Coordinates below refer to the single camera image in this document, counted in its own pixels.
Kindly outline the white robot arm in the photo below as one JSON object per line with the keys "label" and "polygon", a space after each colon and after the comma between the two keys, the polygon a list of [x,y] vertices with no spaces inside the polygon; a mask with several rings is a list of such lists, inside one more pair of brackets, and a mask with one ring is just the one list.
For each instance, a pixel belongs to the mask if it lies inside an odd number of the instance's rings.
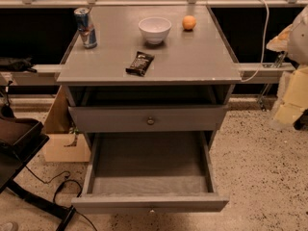
{"label": "white robot arm", "polygon": [[286,74],[289,81],[280,96],[273,122],[299,130],[307,122],[308,111],[308,6],[266,48],[285,53],[297,64],[296,70]]}

